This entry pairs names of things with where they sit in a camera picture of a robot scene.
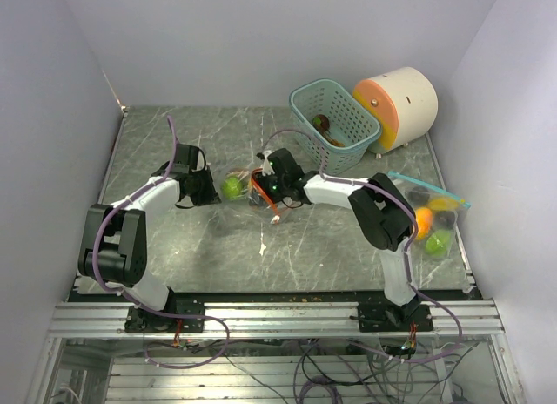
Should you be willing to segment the dark red fake fruit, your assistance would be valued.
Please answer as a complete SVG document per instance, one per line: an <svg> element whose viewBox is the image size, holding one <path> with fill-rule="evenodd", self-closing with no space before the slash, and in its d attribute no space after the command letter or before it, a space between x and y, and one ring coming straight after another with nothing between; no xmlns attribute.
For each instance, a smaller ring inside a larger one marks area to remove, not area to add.
<svg viewBox="0 0 557 404"><path fill-rule="evenodd" d="M313 127L321 133L325 133L330 129L330 122L327 116L319 114L312 119Z"/></svg>

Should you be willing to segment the clear bag with red zipper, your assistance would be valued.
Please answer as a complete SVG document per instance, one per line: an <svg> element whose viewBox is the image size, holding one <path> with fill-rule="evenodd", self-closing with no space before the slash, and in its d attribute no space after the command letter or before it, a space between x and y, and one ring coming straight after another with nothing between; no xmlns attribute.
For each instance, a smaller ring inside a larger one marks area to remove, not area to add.
<svg viewBox="0 0 557 404"><path fill-rule="evenodd" d="M224 205L246 211L264 222L277 225L285 220L290 211L300 208L302 204L288 197L272 201L255 181L254 176L260 171L260 168L250 170L228 167L216 178L218 195Z"/></svg>

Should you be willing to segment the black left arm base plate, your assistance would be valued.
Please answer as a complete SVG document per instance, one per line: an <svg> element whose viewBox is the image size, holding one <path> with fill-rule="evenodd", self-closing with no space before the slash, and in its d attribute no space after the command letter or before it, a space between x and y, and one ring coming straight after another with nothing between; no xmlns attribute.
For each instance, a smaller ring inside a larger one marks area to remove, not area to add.
<svg viewBox="0 0 557 404"><path fill-rule="evenodd" d="M126 333L201 333L205 307L197 300L187 300L171 293L162 311L153 313L141 306L131 306L124 322Z"/></svg>

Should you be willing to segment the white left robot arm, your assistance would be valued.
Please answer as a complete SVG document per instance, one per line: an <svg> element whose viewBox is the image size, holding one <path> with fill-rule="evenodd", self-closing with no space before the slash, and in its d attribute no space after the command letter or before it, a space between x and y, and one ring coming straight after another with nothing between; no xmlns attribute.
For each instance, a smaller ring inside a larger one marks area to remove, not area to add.
<svg viewBox="0 0 557 404"><path fill-rule="evenodd" d="M136 302L159 332L176 325L178 311L175 293L147 270L147 230L172 207L182 209L185 198L193 207L220 202L205 153L197 146L178 144L173 160L134 193L89 208L77 259L80 275Z"/></svg>

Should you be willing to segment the orange fake fruit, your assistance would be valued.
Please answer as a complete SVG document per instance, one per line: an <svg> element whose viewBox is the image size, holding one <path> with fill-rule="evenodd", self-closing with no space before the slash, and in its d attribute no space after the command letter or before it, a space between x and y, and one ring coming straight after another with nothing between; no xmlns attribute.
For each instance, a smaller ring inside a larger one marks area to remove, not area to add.
<svg viewBox="0 0 557 404"><path fill-rule="evenodd" d="M415 210L416 224L418 226L416 241L425 239L433 229L433 211L425 206L419 207Z"/></svg>

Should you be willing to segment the clear bag with teal zipper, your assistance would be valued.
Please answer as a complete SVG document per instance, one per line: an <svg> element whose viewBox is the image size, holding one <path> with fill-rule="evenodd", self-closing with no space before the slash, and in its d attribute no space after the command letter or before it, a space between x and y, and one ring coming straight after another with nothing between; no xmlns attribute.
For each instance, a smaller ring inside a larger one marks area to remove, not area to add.
<svg viewBox="0 0 557 404"><path fill-rule="evenodd" d="M456 242L458 218L471 205L462 197L423 180L393 171L387 176L415 212L418 234L413 244L429 259L448 257Z"/></svg>

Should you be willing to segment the green fake fruit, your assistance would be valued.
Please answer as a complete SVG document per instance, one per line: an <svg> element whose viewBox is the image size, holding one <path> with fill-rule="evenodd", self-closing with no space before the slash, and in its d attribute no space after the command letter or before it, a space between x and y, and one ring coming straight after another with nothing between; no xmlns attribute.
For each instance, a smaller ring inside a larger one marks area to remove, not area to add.
<svg viewBox="0 0 557 404"><path fill-rule="evenodd" d="M433 257L441 257L450 250L452 242L452 231L446 229L436 230L426 241L426 253Z"/></svg>
<svg viewBox="0 0 557 404"><path fill-rule="evenodd" d="M237 176L229 176L223 181L220 189L226 199L238 199L243 195L244 185Z"/></svg>

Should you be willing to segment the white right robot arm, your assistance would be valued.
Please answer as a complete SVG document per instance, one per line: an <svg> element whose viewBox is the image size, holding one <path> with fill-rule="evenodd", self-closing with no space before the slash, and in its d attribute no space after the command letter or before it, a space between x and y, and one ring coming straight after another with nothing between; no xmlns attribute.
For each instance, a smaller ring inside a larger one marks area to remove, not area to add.
<svg viewBox="0 0 557 404"><path fill-rule="evenodd" d="M252 186L272 209L291 200L295 206L332 205L352 211L366 241L381 251L385 323L405 329L419 307L413 282L410 245L418 230L414 210L384 174L348 179L304 172L285 148L258 154L262 167L252 172Z"/></svg>

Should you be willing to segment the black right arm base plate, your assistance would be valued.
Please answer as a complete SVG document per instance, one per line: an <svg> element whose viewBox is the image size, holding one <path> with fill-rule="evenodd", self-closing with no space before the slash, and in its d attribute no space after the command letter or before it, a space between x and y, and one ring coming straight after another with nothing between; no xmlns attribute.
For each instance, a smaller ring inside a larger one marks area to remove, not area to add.
<svg viewBox="0 0 557 404"><path fill-rule="evenodd" d="M404 306L383 302L364 302L357 306L357 314L350 317L359 324L362 333L379 332L431 332L433 320L429 306L417 298Z"/></svg>

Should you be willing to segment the cream cylinder with orange lid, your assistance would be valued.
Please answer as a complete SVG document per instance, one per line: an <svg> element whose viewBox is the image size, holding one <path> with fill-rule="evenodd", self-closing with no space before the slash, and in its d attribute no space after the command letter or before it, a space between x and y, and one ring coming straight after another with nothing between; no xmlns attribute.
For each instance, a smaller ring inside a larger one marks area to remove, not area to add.
<svg viewBox="0 0 557 404"><path fill-rule="evenodd" d="M381 125L379 138L369 147L377 157L425 135L439 109L432 83L412 67L363 79L353 88L352 96Z"/></svg>

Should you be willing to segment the aluminium frame rail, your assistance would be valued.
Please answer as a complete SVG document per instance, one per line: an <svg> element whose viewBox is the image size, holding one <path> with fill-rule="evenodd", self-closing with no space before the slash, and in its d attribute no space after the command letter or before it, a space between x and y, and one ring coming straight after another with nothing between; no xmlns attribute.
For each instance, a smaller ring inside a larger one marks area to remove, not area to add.
<svg viewBox="0 0 557 404"><path fill-rule="evenodd" d="M504 327L491 300L447 301L459 319L465 336L503 334ZM126 303L61 303L53 314L47 334L62 339L170 340L169 333L126 333ZM364 333L351 317L355 302L324 303L208 303L208 315L222 320L233 339L303 339L406 337L409 331Z"/></svg>

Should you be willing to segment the light blue perforated plastic basket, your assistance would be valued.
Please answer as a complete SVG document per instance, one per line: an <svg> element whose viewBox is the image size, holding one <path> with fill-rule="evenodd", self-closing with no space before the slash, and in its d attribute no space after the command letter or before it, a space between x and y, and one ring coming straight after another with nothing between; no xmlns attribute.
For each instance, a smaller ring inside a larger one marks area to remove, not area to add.
<svg viewBox="0 0 557 404"><path fill-rule="evenodd" d="M289 105L294 127L314 136L309 139L297 134L295 138L312 160L318 164L325 161L327 174L339 175L355 166L381 134L379 121L332 79L321 78L295 89L289 96ZM312 125L312 119L319 114L330 122L325 133ZM345 147L329 144L325 134Z"/></svg>

